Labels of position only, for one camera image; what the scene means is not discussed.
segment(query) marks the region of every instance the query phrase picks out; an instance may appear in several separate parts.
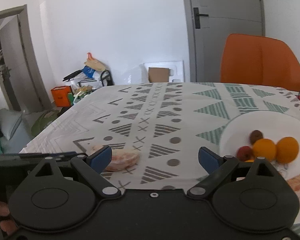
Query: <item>beige bag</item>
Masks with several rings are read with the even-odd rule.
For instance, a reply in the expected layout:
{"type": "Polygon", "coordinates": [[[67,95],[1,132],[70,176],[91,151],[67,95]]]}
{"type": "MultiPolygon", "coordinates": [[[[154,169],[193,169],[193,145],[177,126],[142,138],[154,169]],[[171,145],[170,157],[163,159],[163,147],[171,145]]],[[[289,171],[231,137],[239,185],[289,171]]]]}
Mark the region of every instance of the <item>beige bag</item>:
{"type": "Polygon", "coordinates": [[[94,70],[97,70],[97,71],[105,71],[106,70],[105,65],[103,65],[99,60],[92,57],[92,54],[90,52],[88,52],[87,54],[88,54],[88,58],[87,58],[87,61],[85,62],[86,66],[93,68],[94,70]]]}

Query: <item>black door handle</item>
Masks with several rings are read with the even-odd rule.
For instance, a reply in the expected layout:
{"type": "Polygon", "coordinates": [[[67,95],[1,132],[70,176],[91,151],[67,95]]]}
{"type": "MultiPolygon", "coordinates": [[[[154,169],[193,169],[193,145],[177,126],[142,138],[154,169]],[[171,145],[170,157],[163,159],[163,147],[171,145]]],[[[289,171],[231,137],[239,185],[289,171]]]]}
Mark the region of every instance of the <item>black door handle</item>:
{"type": "Polygon", "coordinates": [[[194,13],[194,25],[196,29],[200,29],[201,25],[200,25],[200,16],[204,16],[204,17],[209,17],[209,14],[202,14],[199,13],[199,8],[195,7],[193,8],[193,13],[194,13]]]}

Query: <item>plate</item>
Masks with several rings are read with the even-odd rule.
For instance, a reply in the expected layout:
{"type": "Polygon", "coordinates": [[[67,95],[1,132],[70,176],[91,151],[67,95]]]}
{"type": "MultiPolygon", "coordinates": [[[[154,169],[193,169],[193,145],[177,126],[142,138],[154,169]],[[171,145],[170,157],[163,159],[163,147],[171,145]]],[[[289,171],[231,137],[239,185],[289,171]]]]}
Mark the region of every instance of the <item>plate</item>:
{"type": "MultiPolygon", "coordinates": [[[[285,179],[300,174],[300,121],[290,115],[272,111],[255,111],[239,115],[231,120],[220,138],[219,155],[236,155],[241,146],[249,145],[249,135],[254,130],[260,130],[264,138],[277,143],[281,138],[292,136],[299,143],[298,157],[289,164],[281,165],[272,162],[285,179]]],[[[295,224],[300,223],[300,211],[295,224]]]]}

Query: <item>chair backrest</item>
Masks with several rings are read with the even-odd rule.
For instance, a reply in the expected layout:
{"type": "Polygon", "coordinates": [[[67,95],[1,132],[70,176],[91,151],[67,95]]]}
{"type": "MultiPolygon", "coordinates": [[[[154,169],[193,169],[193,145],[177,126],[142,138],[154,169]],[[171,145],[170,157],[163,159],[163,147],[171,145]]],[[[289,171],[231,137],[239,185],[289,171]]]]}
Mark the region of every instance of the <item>chair backrest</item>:
{"type": "Polygon", "coordinates": [[[300,64],[283,41],[231,34],[222,56],[221,82],[300,91],[300,64]]]}

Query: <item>table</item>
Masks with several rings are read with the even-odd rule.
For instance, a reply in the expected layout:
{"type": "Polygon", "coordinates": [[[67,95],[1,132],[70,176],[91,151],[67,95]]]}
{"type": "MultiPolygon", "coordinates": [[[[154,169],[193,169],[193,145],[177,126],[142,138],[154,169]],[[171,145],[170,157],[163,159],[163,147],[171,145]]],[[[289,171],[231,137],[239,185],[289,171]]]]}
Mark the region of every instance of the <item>table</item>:
{"type": "MultiPolygon", "coordinates": [[[[226,124],[270,110],[300,120],[300,101],[283,88],[232,83],[151,83],[105,87],[56,119],[22,153],[91,152],[110,145],[140,153],[138,164],[102,176],[121,190],[188,190],[207,172],[198,150],[218,152],[226,124]]],[[[300,225],[293,228],[300,234],[300,225]]]]}

